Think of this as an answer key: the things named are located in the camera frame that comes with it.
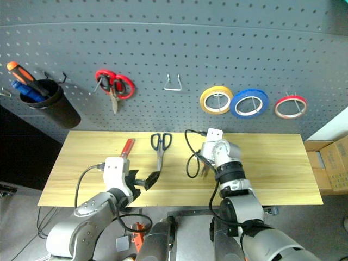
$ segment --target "blue screwdriver handle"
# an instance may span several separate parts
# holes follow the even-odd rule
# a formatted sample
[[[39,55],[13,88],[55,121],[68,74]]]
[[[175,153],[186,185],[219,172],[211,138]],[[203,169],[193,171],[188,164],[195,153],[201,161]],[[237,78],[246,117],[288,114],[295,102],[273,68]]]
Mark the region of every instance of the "blue screwdriver handle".
[[[14,80],[11,83],[12,87],[17,89],[21,94],[33,99],[36,102],[42,102],[46,100],[41,94],[39,94],[37,91],[32,89],[31,87],[22,84],[21,82]]]

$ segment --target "pegboard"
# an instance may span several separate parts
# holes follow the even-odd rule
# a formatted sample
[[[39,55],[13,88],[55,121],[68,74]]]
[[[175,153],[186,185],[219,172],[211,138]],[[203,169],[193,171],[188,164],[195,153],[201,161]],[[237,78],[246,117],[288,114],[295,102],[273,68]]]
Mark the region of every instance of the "pegboard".
[[[16,60],[37,79],[45,70],[62,84],[80,113],[76,129],[182,132],[300,133],[308,138],[348,105],[348,4],[345,1],[56,0],[1,1],[0,81]],[[112,112],[96,86],[96,70],[129,77],[136,93]],[[167,73],[174,88],[163,89]],[[225,85],[234,94],[264,90],[270,104],[254,119],[210,115],[199,97]],[[274,105],[286,93],[304,96],[307,113],[282,120]],[[60,129],[23,105],[18,95],[1,105],[58,141]]]

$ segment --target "yellow tape roll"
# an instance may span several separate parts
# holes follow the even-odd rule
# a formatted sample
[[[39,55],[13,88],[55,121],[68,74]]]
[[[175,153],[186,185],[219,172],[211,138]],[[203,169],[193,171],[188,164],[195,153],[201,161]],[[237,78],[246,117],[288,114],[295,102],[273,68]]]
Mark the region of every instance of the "yellow tape roll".
[[[214,94],[222,94],[228,99],[227,103],[224,106],[222,106],[220,109],[219,108],[215,109],[215,108],[207,106],[207,99]],[[231,103],[232,98],[233,98],[233,94],[228,87],[214,86],[214,87],[208,88],[202,93],[200,98],[200,104],[202,109],[206,113],[215,114],[215,115],[224,114],[229,111],[229,104]]]

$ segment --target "black-handled scissors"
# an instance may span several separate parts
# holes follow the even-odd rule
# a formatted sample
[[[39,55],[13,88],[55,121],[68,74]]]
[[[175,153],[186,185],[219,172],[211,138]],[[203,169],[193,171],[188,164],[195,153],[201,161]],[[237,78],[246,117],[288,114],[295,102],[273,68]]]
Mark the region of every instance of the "black-handled scissors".
[[[172,134],[155,133],[151,135],[151,147],[157,152],[157,171],[162,169],[163,154],[172,144]]]

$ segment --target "orange screwdriver handle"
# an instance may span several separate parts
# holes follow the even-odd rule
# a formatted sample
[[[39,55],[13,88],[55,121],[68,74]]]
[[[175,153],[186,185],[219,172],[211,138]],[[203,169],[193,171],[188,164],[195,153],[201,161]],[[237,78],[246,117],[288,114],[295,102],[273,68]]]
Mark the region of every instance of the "orange screwdriver handle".
[[[40,83],[22,66],[20,66],[17,62],[11,61],[7,64],[7,70],[11,72],[19,81],[23,84],[26,84],[36,91],[38,91],[41,95],[47,96],[48,90],[43,88]]]

